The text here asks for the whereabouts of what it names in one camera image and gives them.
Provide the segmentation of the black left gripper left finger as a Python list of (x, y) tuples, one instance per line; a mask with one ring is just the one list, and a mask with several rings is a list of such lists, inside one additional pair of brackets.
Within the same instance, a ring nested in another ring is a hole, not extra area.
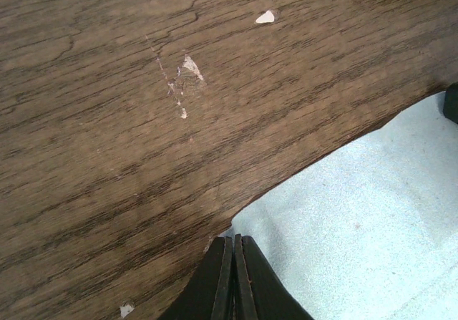
[(217, 237), (181, 294), (160, 315), (167, 319), (231, 319), (233, 240)]

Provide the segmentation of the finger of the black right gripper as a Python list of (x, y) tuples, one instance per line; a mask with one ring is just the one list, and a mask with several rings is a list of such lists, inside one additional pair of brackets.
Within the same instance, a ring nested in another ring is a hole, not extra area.
[(455, 82), (448, 86), (443, 104), (443, 115), (458, 124), (458, 83)]

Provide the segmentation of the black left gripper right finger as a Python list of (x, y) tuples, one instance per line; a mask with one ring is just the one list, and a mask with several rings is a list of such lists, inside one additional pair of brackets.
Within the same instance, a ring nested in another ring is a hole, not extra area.
[(235, 236), (236, 319), (312, 320), (286, 290), (251, 236)]

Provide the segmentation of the light blue cleaning cloth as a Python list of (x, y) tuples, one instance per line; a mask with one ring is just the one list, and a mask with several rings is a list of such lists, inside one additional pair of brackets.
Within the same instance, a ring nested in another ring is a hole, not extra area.
[(457, 317), (457, 125), (444, 93), (274, 187), (232, 220), (315, 319)]

